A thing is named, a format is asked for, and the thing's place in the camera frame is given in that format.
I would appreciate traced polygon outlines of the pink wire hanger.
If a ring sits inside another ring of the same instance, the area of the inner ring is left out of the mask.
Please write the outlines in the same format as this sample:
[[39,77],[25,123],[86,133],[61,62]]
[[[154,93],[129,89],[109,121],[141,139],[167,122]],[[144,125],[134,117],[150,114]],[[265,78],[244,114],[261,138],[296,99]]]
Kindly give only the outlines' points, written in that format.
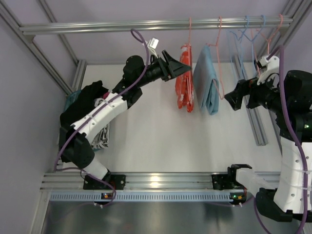
[[[188,64],[191,66],[191,29],[192,29],[192,20],[191,17],[189,17],[189,35],[188,35],[188,43],[187,43],[187,48],[188,48]],[[187,112],[191,112],[190,104],[192,101],[192,91],[191,91],[191,71],[189,71],[187,80]]]

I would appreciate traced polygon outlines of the black trousers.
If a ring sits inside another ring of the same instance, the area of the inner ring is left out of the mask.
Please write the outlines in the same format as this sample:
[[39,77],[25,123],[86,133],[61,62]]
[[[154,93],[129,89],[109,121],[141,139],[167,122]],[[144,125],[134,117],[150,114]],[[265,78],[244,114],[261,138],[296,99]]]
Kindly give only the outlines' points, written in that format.
[[101,80],[85,86],[77,99],[60,115],[61,127],[80,120],[95,108],[95,99],[102,98],[109,89]]

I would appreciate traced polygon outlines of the blue wire hanger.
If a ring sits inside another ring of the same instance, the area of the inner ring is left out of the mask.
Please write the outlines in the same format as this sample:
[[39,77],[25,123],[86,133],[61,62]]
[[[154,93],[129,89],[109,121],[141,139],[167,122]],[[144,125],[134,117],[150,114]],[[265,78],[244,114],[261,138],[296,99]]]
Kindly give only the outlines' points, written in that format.
[[[242,46],[243,39],[246,38],[249,40],[248,36],[246,35],[246,31],[249,28],[250,24],[250,17],[245,16],[245,20],[247,21],[244,25],[243,29],[237,29],[236,31],[233,30],[227,30],[226,31],[226,37],[227,37],[227,43],[230,53],[230,62],[233,70],[233,74],[236,76],[237,80],[241,80],[243,78],[243,65],[244,65],[244,49]],[[234,55],[237,55],[238,57],[238,66],[234,66]]]

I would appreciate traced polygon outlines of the orange white trousers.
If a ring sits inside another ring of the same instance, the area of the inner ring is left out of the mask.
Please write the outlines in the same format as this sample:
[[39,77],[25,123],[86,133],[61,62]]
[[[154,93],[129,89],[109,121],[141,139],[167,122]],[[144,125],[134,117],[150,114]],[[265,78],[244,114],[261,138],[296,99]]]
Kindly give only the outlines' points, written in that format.
[[[181,47],[181,56],[180,56],[180,62],[189,65],[188,64],[188,48],[187,43],[182,45]],[[175,93],[177,95],[177,106],[179,109],[182,109],[183,107],[187,108],[187,84],[186,80],[188,77],[189,72],[184,73],[183,75],[180,75],[176,78],[175,81]],[[191,91],[192,91],[192,101],[190,104],[190,110],[193,111],[194,108],[194,86],[193,86],[193,71],[192,71],[192,55],[191,55]]]

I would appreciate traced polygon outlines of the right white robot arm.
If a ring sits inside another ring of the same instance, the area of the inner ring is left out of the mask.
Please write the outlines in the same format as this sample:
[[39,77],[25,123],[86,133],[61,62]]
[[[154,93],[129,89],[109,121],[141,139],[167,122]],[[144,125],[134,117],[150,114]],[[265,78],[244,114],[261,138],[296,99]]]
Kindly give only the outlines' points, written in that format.
[[298,138],[293,140],[285,123],[280,91],[268,80],[257,85],[257,78],[239,80],[225,99],[236,111],[244,96],[249,96],[247,108],[262,106],[276,114],[280,129],[282,163],[277,188],[260,178],[247,164],[233,164],[228,171],[236,183],[255,197],[259,213],[278,222],[312,221],[312,75],[290,70],[284,79],[284,94],[290,124]]

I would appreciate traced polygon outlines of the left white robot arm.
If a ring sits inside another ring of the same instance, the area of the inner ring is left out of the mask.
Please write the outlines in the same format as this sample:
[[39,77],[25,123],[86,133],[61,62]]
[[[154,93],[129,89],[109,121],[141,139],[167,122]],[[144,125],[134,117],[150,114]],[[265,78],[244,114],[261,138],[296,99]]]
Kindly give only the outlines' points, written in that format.
[[95,180],[108,182],[110,171],[95,157],[91,146],[96,135],[115,117],[130,109],[142,96],[142,87],[161,79],[169,81],[189,72],[191,67],[172,58],[151,55],[144,62],[134,55],[126,60],[121,81],[112,91],[102,81],[93,82],[60,116],[59,157],[73,163]]

